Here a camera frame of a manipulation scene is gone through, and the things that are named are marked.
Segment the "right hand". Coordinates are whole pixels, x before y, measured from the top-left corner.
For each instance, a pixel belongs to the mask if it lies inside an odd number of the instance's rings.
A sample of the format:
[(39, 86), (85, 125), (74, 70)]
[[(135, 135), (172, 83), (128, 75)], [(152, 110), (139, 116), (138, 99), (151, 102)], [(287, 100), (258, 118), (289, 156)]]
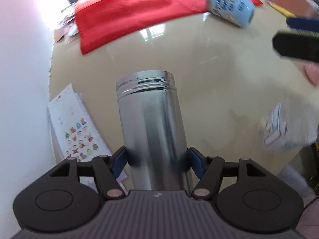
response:
[(307, 63), (304, 66), (305, 75), (312, 85), (319, 87), (319, 65), (318, 63)]

